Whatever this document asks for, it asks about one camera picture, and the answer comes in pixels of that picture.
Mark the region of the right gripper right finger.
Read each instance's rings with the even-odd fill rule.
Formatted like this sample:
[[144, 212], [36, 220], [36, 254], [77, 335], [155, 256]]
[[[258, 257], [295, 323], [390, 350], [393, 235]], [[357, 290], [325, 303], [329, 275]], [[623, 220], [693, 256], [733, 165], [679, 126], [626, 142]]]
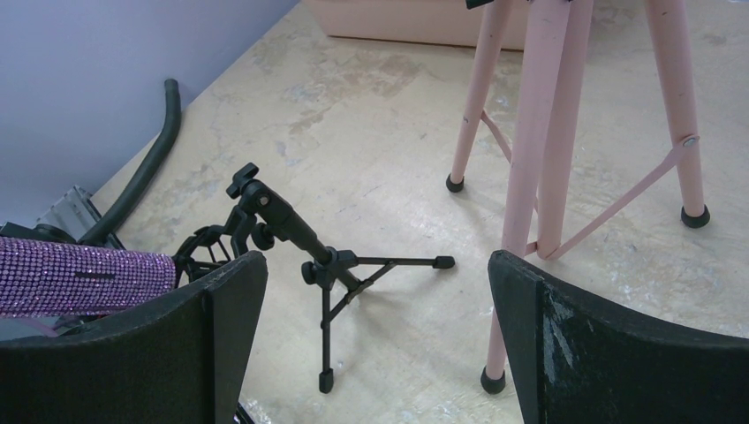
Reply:
[[642, 314], [504, 250], [488, 277], [524, 422], [747, 422], [746, 339]]

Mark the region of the black microphone tripod stand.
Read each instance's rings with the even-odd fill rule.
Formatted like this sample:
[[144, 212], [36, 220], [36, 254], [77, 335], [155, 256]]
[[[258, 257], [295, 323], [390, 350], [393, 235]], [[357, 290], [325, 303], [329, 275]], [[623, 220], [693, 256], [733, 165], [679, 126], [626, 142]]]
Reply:
[[277, 241], [292, 242], [313, 259], [301, 265], [303, 280], [322, 290], [322, 371], [319, 391], [328, 394], [334, 387], [334, 370], [330, 363], [330, 326], [346, 306], [371, 287], [379, 278], [397, 266], [425, 266], [451, 269], [455, 259], [436, 256], [433, 259], [364, 257], [351, 250], [325, 246], [316, 232], [282, 196], [260, 181], [259, 168], [248, 163], [232, 177], [226, 193], [238, 203], [227, 221], [204, 226], [188, 237], [172, 257], [179, 275], [189, 281], [201, 278], [247, 253], [248, 240], [262, 250], [273, 248]]

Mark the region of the pink music stand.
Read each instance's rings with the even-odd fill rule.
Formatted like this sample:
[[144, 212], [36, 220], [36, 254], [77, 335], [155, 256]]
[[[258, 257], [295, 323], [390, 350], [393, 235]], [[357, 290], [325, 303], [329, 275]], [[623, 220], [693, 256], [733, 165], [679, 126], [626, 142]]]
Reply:
[[529, 4], [515, 138], [508, 142], [487, 115], [490, 81], [503, 46], [512, 5], [481, 1], [480, 34], [469, 95], [446, 185], [463, 189], [465, 169], [480, 124], [494, 135], [510, 164], [501, 247], [518, 257], [555, 260], [608, 221], [669, 170], [679, 177], [681, 218], [691, 228], [710, 219], [704, 201], [700, 136], [685, 3], [646, 2], [647, 22], [670, 131], [662, 162], [583, 230], [563, 240], [579, 102], [592, 23], [590, 1]]

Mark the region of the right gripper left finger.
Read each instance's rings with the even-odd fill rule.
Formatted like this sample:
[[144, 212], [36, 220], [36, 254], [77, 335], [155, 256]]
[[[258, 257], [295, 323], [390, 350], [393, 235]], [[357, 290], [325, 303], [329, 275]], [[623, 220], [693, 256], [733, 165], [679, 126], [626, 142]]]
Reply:
[[252, 251], [62, 336], [2, 342], [2, 422], [249, 422], [239, 395], [267, 281]]

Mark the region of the purple glitter microphone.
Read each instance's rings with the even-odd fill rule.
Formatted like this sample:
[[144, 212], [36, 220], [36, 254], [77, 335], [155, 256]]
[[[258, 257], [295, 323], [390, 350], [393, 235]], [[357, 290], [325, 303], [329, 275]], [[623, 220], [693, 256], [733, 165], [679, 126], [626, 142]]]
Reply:
[[1, 316], [114, 314], [175, 288], [167, 254], [1, 238]]

